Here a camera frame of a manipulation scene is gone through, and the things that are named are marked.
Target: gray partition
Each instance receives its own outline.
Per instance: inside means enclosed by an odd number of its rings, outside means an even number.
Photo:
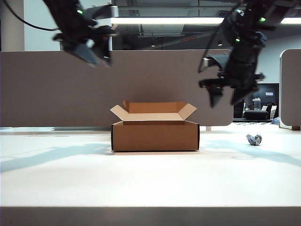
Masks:
[[[301,125],[301,49],[281,54],[280,117],[288,126]]]
[[[93,68],[61,51],[1,52],[1,126],[109,126],[110,112],[132,102],[186,101],[200,125],[228,125],[232,90],[225,88],[211,109],[198,81],[218,69],[197,73],[203,50],[113,51],[113,66]],[[228,50],[212,50],[220,54]]]

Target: white wall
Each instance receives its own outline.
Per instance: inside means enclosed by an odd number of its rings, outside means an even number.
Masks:
[[[106,5],[111,0],[81,0],[80,2],[84,8],[89,8],[93,5]],[[26,21],[36,26],[57,27],[43,0],[24,0],[24,17]],[[25,25],[25,51],[60,50],[59,42],[52,41],[52,37],[58,32],[38,30]]]
[[[23,0],[8,0],[11,8],[23,18]],[[0,1],[2,51],[24,51],[24,24]]]
[[[301,48],[301,35],[268,40],[258,59],[257,73],[262,72],[263,83],[280,82],[280,54],[289,48]]]

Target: crumpled paper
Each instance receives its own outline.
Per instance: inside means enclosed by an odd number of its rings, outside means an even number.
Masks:
[[[246,138],[248,139],[250,145],[254,145],[254,146],[259,145],[262,141],[262,137],[260,135],[251,136],[250,134],[248,134]]]

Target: cardboard box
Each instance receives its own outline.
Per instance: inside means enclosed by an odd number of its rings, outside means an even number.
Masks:
[[[111,111],[122,121],[112,125],[113,151],[198,150],[199,125],[186,119],[196,107],[185,102],[131,103]]]

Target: desk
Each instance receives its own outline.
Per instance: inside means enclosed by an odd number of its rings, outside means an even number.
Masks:
[[[112,153],[109,132],[2,132],[1,225],[299,226],[300,135],[233,123],[196,152]]]

